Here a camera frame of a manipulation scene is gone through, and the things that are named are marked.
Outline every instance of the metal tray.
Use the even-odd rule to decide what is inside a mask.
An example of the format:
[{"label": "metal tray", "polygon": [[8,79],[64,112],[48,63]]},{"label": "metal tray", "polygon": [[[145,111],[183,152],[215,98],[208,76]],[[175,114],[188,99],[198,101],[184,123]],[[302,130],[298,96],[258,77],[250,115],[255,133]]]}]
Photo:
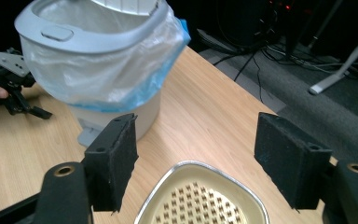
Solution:
[{"label": "metal tray", "polygon": [[158,182],[135,224],[269,224],[264,204],[210,165],[182,161]]}]

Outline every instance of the trash can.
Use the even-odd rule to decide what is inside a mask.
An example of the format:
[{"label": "trash can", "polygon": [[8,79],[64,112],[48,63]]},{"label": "trash can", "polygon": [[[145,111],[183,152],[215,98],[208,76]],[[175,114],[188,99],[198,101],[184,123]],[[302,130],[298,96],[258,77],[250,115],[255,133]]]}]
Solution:
[{"label": "trash can", "polygon": [[126,113],[138,116],[137,139],[146,133],[162,84],[190,40],[165,0],[148,13],[93,1],[35,0],[15,20],[25,63],[45,91],[69,105],[86,147]]}]

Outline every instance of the trash can lid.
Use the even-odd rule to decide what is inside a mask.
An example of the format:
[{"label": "trash can lid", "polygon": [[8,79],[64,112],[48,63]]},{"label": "trash can lid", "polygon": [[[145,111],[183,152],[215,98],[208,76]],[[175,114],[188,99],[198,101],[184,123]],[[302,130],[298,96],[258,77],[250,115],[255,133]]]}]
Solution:
[{"label": "trash can lid", "polygon": [[91,0],[103,7],[131,15],[149,16],[161,0]]}]

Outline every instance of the plastic bag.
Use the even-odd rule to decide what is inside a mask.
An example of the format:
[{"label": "plastic bag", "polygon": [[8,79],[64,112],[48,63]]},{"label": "plastic bag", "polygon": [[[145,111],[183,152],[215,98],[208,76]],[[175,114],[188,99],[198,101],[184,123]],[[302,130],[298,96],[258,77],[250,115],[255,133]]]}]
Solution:
[{"label": "plastic bag", "polygon": [[[66,10],[65,6],[55,9]],[[79,11],[67,9],[78,18],[76,13]],[[89,14],[82,12],[82,15],[85,17]],[[139,22],[127,20],[128,15],[117,15],[119,18],[115,17],[115,21],[119,23],[111,24],[117,27],[115,32],[131,29]],[[54,20],[62,22],[68,19]],[[74,21],[77,22],[74,25],[85,26],[81,24],[83,21],[90,20],[84,18]],[[97,29],[92,28],[94,24],[86,26],[82,28]],[[21,39],[21,46],[24,60],[36,82],[54,98],[79,108],[118,113],[147,103],[160,91],[172,65],[189,40],[186,26],[174,17],[169,7],[165,21],[151,35],[123,50],[104,54],[78,54],[37,45],[27,38]]]}]

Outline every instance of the table surface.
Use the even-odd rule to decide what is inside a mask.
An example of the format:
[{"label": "table surface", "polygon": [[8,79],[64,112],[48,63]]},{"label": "table surface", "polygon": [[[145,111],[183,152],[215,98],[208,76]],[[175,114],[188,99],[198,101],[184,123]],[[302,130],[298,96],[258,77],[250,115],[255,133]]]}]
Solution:
[{"label": "table surface", "polygon": [[[30,105],[53,113],[49,120],[10,116],[0,106],[0,210],[40,191],[45,172],[81,161],[81,132],[67,105],[37,84],[25,88]],[[205,162],[240,181],[266,206],[270,223],[322,223],[317,210],[296,211],[254,159],[259,112],[273,112],[186,48],[167,76],[151,129],[137,142],[139,159],[119,213],[95,213],[95,223],[133,223],[159,180],[180,161]]]}]

